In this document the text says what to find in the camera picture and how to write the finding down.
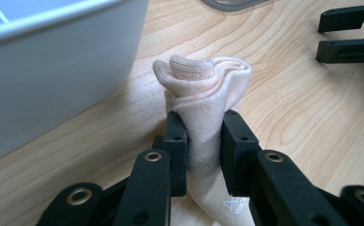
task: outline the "sock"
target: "sock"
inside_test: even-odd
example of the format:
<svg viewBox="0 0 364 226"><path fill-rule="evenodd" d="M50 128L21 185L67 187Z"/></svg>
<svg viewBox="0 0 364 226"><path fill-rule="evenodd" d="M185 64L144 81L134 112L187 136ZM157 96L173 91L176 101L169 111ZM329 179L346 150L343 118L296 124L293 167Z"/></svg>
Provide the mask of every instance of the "sock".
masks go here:
<svg viewBox="0 0 364 226"><path fill-rule="evenodd" d="M166 88L166 111L177 112L187 130L189 194L221 225L254 225L248 198L229 195L219 163L223 115L244 95L251 67L232 57L173 56L169 64L155 61L153 69Z"/></svg>

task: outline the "wooden table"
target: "wooden table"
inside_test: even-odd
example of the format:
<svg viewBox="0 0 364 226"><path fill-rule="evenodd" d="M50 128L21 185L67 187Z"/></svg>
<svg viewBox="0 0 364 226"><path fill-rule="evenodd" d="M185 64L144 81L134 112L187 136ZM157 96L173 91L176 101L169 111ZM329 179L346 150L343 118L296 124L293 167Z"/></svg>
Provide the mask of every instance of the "wooden table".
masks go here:
<svg viewBox="0 0 364 226"><path fill-rule="evenodd" d="M0 225L34 225L66 186L104 188L130 174L164 131L164 89L151 64L172 55L240 57L254 73L239 112L265 149L288 154L318 187L364 185L364 64L322 65L320 13L353 0L279 0L225 13L198 0L151 0L137 59L122 89L0 159ZM172 225L211 225L191 197L173 199Z"/></svg>

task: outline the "white fabric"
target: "white fabric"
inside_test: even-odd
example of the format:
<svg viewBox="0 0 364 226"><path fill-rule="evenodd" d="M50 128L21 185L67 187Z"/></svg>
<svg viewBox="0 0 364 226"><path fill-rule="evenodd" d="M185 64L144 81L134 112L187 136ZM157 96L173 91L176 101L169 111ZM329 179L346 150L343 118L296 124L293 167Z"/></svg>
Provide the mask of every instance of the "white fabric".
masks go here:
<svg viewBox="0 0 364 226"><path fill-rule="evenodd" d="M188 135L188 192L221 225L254 225L248 198L232 198L219 165L220 129L224 113L242 98L252 69L232 57L206 61L173 56L169 64L153 64L166 88L166 111L176 111Z"/></svg>

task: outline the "black plastic part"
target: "black plastic part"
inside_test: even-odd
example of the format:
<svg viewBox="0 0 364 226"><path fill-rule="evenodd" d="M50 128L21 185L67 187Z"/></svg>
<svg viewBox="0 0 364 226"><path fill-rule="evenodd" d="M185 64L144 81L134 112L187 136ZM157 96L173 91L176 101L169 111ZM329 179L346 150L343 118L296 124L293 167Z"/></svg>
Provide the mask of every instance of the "black plastic part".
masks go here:
<svg viewBox="0 0 364 226"><path fill-rule="evenodd" d="M79 183L62 190L43 212L38 226L101 225L103 190L92 183Z"/></svg>
<svg viewBox="0 0 364 226"><path fill-rule="evenodd" d="M319 33L360 29L364 22L364 6L334 8L320 16Z"/></svg>
<svg viewBox="0 0 364 226"><path fill-rule="evenodd" d="M287 155L259 152L256 175L277 225L347 225Z"/></svg>
<svg viewBox="0 0 364 226"><path fill-rule="evenodd" d="M116 183L113 186L108 187L104 191L103 198L103 209L105 210L105 215L102 221L102 226L110 226L114 221L114 216L118 211L120 200L122 199L123 192L128 183L129 177L123 179L122 181Z"/></svg>
<svg viewBox="0 0 364 226"><path fill-rule="evenodd" d="M248 168L260 150L258 139L240 114L233 110L226 112L221 130L220 167L230 195L250 196Z"/></svg>
<svg viewBox="0 0 364 226"><path fill-rule="evenodd" d="M346 186L340 194L342 214L350 225L364 225L364 186Z"/></svg>
<svg viewBox="0 0 364 226"><path fill-rule="evenodd" d="M162 150L141 153L123 192L113 226L170 223L170 158Z"/></svg>
<svg viewBox="0 0 364 226"><path fill-rule="evenodd" d="M254 5L258 5L259 3L266 2L268 0L248 0L244 3L235 4L227 1L218 1L218 0L202 0L206 5L216 8L221 11L238 11L244 8L252 7Z"/></svg>
<svg viewBox="0 0 364 226"><path fill-rule="evenodd" d="M277 225L276 214L265 198L252 196L249 200L249 210L256 226Z"/></svg>
<svg viewBox="0 0 364 226"><path fill-rule="evenodd" d="M328 201L328 203L330 203L330 205L337 210L337 212L341 213L342 211L342 206L340 205L340 198L327 192L324 191L322 189L320 189L319 187L317 187L317 189L319 190L319 192L323 195L323 197L325 197L325 199Z"/></svg>
<svg viewBox="0 0 364 226"><path fill-rule="evenodd" d="M316 59L321 63L363 63L363 40L322 40Z"/></svg>
<svg viewBox="0 0 364 226"><path fill-rule="evenodd" d="M187 132L182 118L174 111L167 113L163 136L155 137L153 149L162 149L170 156L170 183L172 197L187 194Z"/></svg>

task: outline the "metal screw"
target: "metal screw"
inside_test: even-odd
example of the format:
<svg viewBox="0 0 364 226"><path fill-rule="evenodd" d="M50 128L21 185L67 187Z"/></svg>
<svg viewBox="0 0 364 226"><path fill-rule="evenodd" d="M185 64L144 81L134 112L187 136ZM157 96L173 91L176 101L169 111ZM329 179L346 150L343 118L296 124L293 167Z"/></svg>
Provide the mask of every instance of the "metal screw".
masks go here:
<svg viewBox="0 0 364 226"><path fill-rule="evenodd" d="M85 187L79 187L74 189L74 191L67 197L67 203L69 205L81 205L87 202L91 198L91 195L91 190Z"/></svg>
<svg viewBox="0 0 364 226"><path fill-rule="evenodd" d="M272 162L282 162L284 161L284 158L281 157L281 155L277 154L277 153L267 153L264 155L267 160L272 161Z"/></svg>
<svg viewBox="0 0 364 226"><path fill-rule="evenodd" d="M149 162L156 162L162 158L160 153L147 153L144 157Z"/></svg>

